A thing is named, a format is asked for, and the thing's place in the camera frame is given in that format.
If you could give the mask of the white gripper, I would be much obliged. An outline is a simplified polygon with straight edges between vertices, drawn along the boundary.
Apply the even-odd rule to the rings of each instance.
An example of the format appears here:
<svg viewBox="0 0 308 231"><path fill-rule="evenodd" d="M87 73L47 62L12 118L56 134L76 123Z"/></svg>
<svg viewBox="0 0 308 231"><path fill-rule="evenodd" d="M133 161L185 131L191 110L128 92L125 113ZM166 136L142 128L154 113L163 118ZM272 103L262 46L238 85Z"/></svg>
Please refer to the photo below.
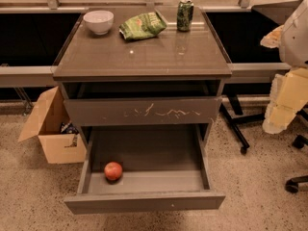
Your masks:
<svg viewBox="0 0 308 231"><path fill-rule="evenodd" d="M280 60L290 66L308 67L308 0L303 0L284 26L280 25L260 44L278 48ZM263 130L278 134L287 129L295 115L308 103L308 69L293 68L276 74L270 88Z"/></svg>

